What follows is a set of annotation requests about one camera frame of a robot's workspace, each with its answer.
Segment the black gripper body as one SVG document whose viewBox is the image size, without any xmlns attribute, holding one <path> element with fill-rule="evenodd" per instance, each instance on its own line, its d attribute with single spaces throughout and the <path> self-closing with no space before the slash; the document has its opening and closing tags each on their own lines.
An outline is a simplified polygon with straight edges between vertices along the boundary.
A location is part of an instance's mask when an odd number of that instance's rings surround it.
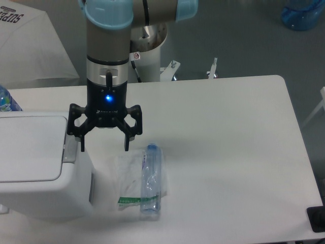
<svg viewBox="0 0 325 244">
<path fill-rule="evenodd" d="M 89 123 L 98 128 L 114 128 L 123 123 L 126 109 L 127 82 L 106 87 L 87 80 L 87 105 L 85 114 Z"/>
</svg>

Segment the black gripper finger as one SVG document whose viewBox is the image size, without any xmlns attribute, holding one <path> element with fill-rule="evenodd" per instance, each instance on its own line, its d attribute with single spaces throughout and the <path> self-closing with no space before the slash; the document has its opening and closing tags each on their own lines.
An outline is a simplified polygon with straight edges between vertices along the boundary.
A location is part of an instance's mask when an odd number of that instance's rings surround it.
<svg viewBox="0 0 325 244">
<path fill-rule="evenodd" d="M 135 120 L 134 126 L 130 126 L 124 120 L 127 115 Z M 129 150 L 130 141 L 134 140 L 136 135 L 141 135 L 143 133 L 142 124 L 142 109 L 140 105 L 134 105 L 131 108 L 123 108 L 115 118 L 116 126 L 125 134 L 124 138 L 124 150 Z"/>
<path fill-rule="evenodd" d="M 86 107 L 81 107 L 74 103 L 70 104 L 67 134 L 74 135 L 80 140 L 81 152 L 85 152 L 85 135 L 96 126 L 96 116 L 86 112 Z M 86 120 L 80 126 L 76 126 L 75 121 L 83 114 L 86 116 Z"/>
</svg>

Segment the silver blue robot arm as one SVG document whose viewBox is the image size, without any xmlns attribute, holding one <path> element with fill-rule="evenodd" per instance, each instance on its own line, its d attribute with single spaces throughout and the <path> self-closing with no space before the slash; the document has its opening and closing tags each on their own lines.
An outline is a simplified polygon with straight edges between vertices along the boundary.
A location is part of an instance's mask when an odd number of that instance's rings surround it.
<svg viewBox="0 0 325 244">
<path fill-rule="evenodd" d="M 126 107 L 131 33 L 169 21 L 190 19 L 198 1 L 80 1 L 86 19 L 87 104 L 71 104 L 67 134 L 81 143 L 93 128 L 119 128 L 124 148 L 143 132 L 139 105 Z"/>
</svg>

